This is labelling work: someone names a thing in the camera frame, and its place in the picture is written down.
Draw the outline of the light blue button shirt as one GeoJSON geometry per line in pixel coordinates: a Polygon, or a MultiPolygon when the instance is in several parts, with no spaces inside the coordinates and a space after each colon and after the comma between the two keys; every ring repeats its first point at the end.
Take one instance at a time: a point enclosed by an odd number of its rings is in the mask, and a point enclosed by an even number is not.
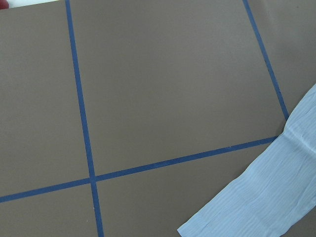
{"type": "Polygon", "coordinates": [[[183,237],[279,237],[316,204],[316,89],[236,179],[178,228],[183,237]]]}

